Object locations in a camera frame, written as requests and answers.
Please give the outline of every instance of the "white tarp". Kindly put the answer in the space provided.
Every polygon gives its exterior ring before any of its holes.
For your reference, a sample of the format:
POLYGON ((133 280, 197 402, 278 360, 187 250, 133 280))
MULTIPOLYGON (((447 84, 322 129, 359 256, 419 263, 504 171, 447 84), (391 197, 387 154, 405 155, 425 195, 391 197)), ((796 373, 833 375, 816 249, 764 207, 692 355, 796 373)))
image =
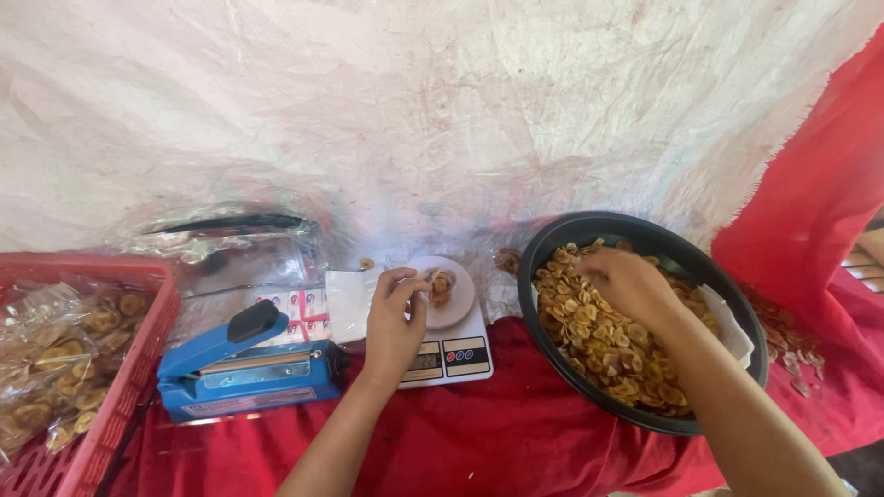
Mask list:
POLYGON ((309 198, 339 265, 468 258, 590 209, 703 246, 882 19, 862 0, 2 0, 0 250, 91 247, 143 204, 265 184, 309 198))

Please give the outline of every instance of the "impulse heat sealer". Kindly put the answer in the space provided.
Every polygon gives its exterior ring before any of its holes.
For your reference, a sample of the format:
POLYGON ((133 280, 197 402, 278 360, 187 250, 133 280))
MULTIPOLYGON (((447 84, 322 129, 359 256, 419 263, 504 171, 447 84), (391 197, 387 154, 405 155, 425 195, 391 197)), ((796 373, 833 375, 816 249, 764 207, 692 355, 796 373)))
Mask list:
POLYGON ((330 340, 251 348, 287 326, 288 316, 262 300, 166 354, 156 375, 171 420, 338 397, 349 360, 330 340))

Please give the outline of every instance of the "red crate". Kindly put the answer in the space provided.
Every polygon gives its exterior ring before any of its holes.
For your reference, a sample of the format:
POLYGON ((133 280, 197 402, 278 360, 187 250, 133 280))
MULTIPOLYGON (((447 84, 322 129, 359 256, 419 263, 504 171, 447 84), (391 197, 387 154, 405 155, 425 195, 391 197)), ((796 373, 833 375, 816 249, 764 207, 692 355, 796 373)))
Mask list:
POLYGON ((117 281, 156 295, 98 417, 85 436, 57 454, 48 454, 35 440, 3 474, 4 497, 87 497, 95 495, 117 453, 136 402, 154 376, 181 299, 175 292, 171 267, 159 259, 63 254, 0 254, 0 300, 16 279, 58 283, 63 273, 117 281))

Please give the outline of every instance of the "red cloth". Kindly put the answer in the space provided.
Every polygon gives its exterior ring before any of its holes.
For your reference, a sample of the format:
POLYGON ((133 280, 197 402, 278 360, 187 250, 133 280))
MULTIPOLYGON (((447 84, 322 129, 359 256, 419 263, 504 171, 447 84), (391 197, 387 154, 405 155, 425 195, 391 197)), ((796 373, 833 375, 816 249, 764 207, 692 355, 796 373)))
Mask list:
MULTIPOLYGON (((822 388, 801 397, 777 364, 767 392, 826 455, 884 438, 884 297, 838 268, 884 202, 884 93, 876 88, 884 88, 881 32, 833 76, 713 244, 735 279, 821 338, 822 388)), ((520 319, 490 326, 489 341, 490 379, 393 396, 356 495, 682 496, 722 483, 704 439, 646 432, 594 407, 553 370, 520 319)), ((336 405, 187 427, 168 424, 154 406, 115 490, 132 494, 126 483, 137 478, 138 494, 150 497, 271 495, 336 405)))

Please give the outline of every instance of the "black plastic bowl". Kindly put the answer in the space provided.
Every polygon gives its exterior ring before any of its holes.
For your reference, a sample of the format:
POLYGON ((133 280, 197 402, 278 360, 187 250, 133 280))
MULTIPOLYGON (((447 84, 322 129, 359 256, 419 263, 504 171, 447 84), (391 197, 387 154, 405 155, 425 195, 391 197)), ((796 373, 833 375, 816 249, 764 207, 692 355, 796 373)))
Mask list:
POLYGON ((631 408, 599 390, 568 364, 540 324, 537 303, 531 294, 534 272, 546 265, 557 248, 569 242, 583 247, 592 244, 599 237, 604 238, 605 244, 611 246, 618 240, 626 240, 638 254, 659 257, 660 266, 678 278, 686 279, 697 286, 709 285, 718 292, 728 303, 736 322, 755 344, 751 356, 752 364, 746 371, 762 388, 765 386, 767 345, 755 312, 734 281, 702 250, 677 234, 639 218, 602 211, 568 214, 544 227, 528 244, 519 268, 519 303, 531 336, 552 367, 571 386, 600 408, 642 428, 671 435, 701 434, 700 425, 693 415, 658 416, 650 411, 631 408))

